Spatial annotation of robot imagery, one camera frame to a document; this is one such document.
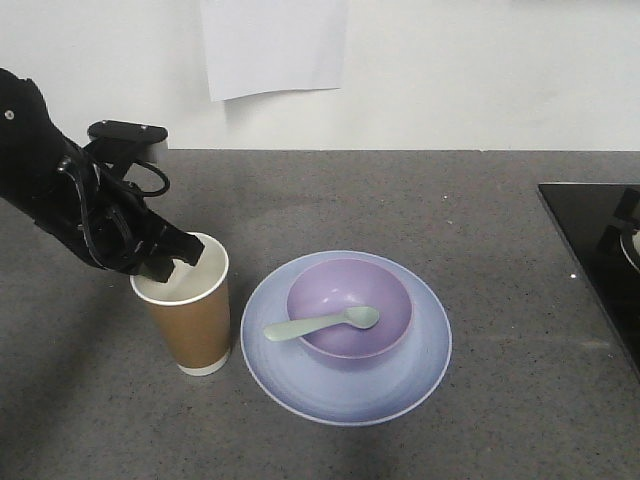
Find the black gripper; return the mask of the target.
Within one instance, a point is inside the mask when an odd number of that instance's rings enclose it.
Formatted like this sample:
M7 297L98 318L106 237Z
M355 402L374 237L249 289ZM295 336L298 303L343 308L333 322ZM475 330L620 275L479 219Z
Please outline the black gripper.
M73 142L49 145L34 161L36 225L91 266L167 283L172 259L195 266L204 244L148 207L170 181L136 161L120 176Z

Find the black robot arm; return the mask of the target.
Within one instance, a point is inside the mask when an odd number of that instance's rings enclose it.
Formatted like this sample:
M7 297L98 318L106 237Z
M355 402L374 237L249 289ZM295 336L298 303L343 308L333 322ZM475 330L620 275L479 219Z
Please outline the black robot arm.
M52 122L30 79L1 72L1 196L84 263L165 283L175 261L198 263L203 243L153 212L166 193L153 164L165 128L102 120L79 146Z

